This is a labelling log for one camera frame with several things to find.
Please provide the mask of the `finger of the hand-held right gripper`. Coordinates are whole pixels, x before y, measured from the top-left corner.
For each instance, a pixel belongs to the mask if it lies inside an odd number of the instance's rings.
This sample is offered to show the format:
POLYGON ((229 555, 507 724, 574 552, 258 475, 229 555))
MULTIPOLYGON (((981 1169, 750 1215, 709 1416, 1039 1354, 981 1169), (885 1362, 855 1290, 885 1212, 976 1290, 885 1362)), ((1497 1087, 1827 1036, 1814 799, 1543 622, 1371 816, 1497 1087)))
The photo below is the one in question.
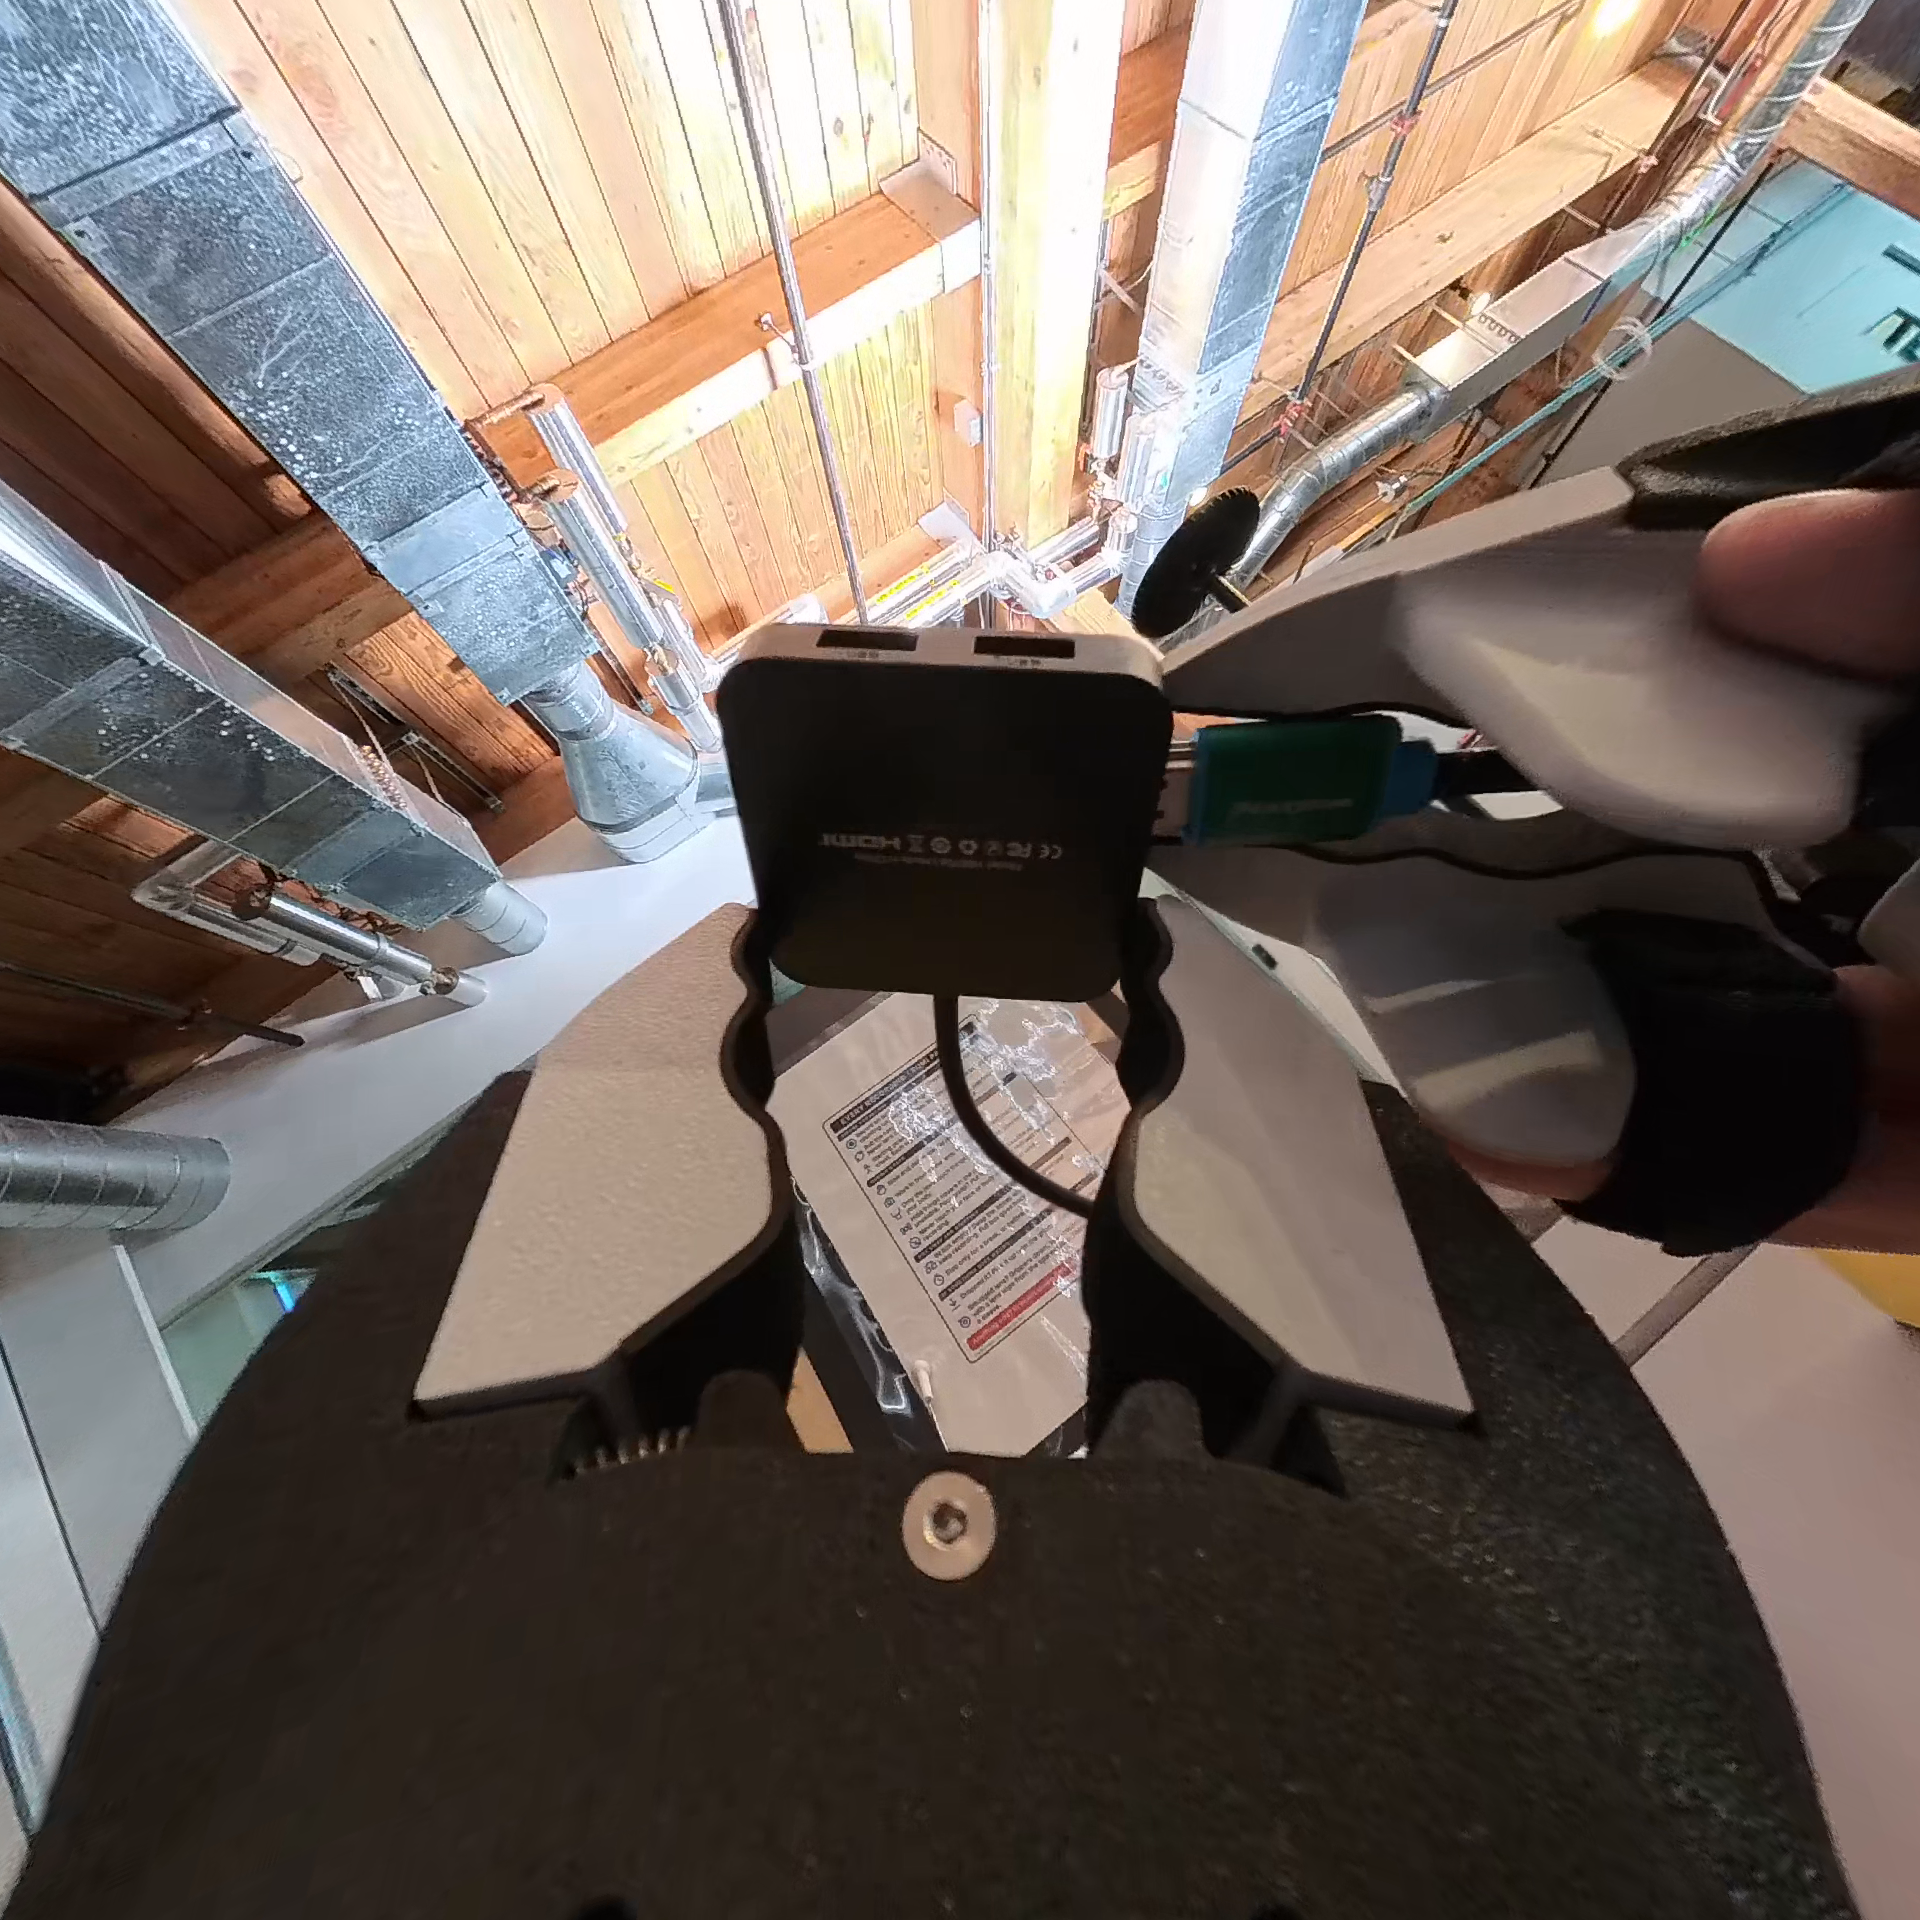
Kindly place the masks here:
POLYGON ((1407 663, 1410 625, 1443 606, 1490 609, 1520 586, 1522 628, 1584 609, 1598 588, 1576 560, 1598 555, 1603 586, 1689 569, 1690 530, 1637 515, 1616 472, 1591 472, 1512 495, 1354 560, 1264 593, 1160 663, 1168 704, 1185 713, 1289 719, 1338 710, 1458 715, 1407 663))
POLYGON ((1398 1082, 1627 1082, 1629 1046, 1575 923, 1727 928, 1792 959, 1741 854, 1570 848, 1163 848, 1159 876, 1310 954, 1398 1082))

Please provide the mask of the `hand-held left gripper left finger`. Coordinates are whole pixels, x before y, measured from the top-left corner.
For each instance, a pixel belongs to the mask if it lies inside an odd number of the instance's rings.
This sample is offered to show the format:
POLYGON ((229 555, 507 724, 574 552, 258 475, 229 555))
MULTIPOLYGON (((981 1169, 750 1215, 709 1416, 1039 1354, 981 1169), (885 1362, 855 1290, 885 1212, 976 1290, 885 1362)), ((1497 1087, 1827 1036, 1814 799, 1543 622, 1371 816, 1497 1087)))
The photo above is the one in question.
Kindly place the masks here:
POLYGON ((415 1378, 426 1417, 569 1403, 587 1444, 690 1436, 800 1370, 807 1270, 754 912, 725 904, 539 1055, 415 1378))

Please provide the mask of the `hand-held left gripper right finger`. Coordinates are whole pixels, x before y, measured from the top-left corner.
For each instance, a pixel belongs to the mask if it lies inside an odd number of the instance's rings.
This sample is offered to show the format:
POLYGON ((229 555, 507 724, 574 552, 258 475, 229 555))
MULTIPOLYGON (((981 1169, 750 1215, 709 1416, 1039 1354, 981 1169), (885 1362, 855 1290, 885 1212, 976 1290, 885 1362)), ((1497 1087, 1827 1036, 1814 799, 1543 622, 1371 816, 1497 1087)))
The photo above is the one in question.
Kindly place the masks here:
POLYGON ((1258 1467, 1321 1410, 1469 1428, 1352 1056, 1177 897, 1138 904, 1120 998, 1126 1114, 1082 1250, 1090 1448, 1149 1386, 1258 1467))

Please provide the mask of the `braided hdmi cable green plug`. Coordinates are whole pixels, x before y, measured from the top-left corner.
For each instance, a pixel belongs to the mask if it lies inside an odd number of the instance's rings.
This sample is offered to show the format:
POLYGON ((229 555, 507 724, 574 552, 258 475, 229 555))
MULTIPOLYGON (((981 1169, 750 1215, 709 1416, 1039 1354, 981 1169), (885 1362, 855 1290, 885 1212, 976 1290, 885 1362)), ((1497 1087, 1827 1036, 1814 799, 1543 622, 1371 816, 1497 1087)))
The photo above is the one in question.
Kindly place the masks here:
POLYGON ((1218 723, 1168 750, 1152 843, 1317 848, 1425 810, 1477 814, 1488 795, 1533 794, 1499 753, 1443 753, 1394 713, 1218 723))

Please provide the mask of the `black hdmi switch box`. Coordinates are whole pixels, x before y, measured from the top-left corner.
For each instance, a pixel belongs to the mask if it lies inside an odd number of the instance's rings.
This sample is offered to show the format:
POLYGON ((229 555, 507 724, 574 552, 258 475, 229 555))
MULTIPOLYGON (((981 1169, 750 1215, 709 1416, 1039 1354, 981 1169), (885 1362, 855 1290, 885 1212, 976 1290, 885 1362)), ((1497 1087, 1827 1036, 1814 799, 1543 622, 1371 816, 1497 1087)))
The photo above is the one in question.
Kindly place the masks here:
POLYGON ((962 998, 1122 983, 1171 710, 1134 634, 776 625, 714 690, 767 970, 930 999, 954 1119, 1056 1209, 969 1090, 962 998))

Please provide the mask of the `person's right hand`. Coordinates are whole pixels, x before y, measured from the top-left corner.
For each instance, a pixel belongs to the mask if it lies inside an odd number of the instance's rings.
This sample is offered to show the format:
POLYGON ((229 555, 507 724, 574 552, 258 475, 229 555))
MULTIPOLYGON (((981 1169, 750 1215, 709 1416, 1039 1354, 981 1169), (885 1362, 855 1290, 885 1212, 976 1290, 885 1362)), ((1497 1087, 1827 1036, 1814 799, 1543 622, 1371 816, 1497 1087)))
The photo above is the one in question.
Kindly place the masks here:
MULTIPOLYGON (((1726 639, 1914 692, 1913 491, 1761 502, 1712 529, 1696 602, 1726 639)), ((1721 936, 1606 932, 1627 1031, 1651 1041, 1621 1146, 1589 1161, 1490 1158, 1437 1137, 1477 1179, 1606 1233, 1702 1258, 1776 1242, 1917 1250, 1917 988, 1885 967, 1816 976, 1757 943, 1719 978, 1721 936)))

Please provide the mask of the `black toothed disc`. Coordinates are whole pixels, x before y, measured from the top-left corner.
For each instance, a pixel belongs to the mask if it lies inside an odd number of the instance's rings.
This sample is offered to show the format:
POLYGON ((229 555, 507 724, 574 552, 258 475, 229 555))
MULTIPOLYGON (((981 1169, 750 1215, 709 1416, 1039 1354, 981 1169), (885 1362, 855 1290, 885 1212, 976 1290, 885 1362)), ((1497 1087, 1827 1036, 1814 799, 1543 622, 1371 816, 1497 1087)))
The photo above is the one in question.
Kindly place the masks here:
POLYGON ((1230 487, 1190 510, 1142 575, 1131 622, 1146 641, 1163 641, 1190 622, 1203 603, 1234 616, 1247 606, 1230 582, 1262 520, 1262 499, 1230 487))

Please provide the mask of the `white pipe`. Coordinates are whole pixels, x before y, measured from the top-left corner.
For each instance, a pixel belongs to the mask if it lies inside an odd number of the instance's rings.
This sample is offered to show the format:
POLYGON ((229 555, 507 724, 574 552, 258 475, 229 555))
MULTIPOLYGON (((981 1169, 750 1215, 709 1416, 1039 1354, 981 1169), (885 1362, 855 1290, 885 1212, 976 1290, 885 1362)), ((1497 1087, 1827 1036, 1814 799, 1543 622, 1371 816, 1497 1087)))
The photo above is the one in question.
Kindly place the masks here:
POLYGON ((962 622, 981 602, 1051 622, 1082 593, 1114 582, 1138 530, 1138 513, 1111 504, 1034 550, 985 546, 971 522, 945 502, 919 529, 939 538, 930 560, 903 579, 866 590, 863 611, 882 628, 915 631, 962 622))

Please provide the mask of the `printed instruction sheet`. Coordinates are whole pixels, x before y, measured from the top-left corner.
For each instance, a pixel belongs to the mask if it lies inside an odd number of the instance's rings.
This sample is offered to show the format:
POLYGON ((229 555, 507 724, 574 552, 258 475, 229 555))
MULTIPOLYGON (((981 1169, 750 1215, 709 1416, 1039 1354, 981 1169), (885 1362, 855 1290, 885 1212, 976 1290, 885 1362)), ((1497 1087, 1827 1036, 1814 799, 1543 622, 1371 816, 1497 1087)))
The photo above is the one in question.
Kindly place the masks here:
MULTIPOLYGON (((1118 1036, 1090 1004, 965 999, 978 1115, 1090 1203, 1118 1140, 1118 1036)), ((999 1171, 954 1119, 925 998, 874 998, 774 1089, 807 1264, 879 1417, 911 1450, 1082 1443, 1086 1220, 999 1171)))

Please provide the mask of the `yellow panel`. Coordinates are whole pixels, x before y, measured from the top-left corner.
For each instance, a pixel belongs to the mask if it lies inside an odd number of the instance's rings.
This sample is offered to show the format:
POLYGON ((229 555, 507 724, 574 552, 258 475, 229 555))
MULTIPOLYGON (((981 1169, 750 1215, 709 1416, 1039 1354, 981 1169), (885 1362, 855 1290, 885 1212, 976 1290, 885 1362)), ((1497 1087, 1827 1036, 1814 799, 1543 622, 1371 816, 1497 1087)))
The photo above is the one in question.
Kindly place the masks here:
POLYGON ((1888 1319, 1910 1330, 1920 1328, 1917 1256, 1835 1249, 1816 1250, 1814 1256, 1888 1319))

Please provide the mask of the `teal wall sign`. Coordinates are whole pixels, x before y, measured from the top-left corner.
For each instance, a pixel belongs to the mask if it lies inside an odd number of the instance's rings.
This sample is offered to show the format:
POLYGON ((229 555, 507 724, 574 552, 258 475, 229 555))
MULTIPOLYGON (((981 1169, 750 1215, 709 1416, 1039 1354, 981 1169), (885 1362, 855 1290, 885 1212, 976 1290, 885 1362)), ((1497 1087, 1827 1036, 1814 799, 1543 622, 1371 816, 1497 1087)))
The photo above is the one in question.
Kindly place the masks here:
POLYGON ((1641 294, 1801 394, 1917 363, 1917 223, 1803 158, 1693 230, 1641 294))

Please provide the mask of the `flexible metal duct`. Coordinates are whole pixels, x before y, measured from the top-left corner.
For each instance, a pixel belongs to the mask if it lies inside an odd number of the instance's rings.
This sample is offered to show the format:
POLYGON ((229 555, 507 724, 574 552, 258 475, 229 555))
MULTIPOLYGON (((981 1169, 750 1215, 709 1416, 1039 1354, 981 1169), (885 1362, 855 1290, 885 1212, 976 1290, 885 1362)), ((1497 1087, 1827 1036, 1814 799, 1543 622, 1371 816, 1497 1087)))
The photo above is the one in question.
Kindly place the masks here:
POLYGON ((1661 266, 1683 234, 1683 225, 1650 215, 1603 234, 1527 278, 1446 340, 1422 352, 1392 401, 1321 442, 1264 491, 1258 520, 1226 583, 1247 595, 1258 569, 1322 496, 1385 455, 1425 442, 1544 362, 1608 300, 1629 294, 1661 266))

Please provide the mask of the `rectangular metal duct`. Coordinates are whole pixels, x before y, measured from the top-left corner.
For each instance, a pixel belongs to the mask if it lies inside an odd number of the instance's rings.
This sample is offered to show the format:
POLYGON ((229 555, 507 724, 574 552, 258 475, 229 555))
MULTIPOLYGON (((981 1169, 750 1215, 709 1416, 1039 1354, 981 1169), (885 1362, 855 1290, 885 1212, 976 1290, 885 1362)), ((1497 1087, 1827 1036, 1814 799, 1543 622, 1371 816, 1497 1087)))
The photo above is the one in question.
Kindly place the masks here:
POLYGON ((1120 452, 1125 616, 1225 465, 1361 17, 1361 3, 1192 11, 1120 452))

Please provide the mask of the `slim spiral metal duct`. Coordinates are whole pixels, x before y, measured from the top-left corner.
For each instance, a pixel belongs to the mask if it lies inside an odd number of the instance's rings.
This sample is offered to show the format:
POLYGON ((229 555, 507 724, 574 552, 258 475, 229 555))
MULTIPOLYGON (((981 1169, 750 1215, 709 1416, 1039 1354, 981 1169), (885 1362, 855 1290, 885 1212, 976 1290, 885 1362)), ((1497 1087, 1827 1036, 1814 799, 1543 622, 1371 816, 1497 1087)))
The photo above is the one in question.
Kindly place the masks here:
POLYGON ((177 1233, 225 1198, 216 1139, 2 1119, 3 1233, 177 1233))

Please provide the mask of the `large metal air duct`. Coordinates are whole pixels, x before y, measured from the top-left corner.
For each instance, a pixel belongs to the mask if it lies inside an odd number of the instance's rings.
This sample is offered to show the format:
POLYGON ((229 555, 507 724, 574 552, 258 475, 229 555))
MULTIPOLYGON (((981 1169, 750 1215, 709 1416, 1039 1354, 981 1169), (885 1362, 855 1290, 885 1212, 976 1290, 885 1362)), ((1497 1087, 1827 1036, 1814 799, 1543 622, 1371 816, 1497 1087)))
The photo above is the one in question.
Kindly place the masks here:
POLYGON ((245 108, 165 6, 3 6, 3 180, 160 337, 501 704, 559 745, 574 810, 627 863, 736 812, 704 696, 682 739, 587 666, 569 577, 245 108))

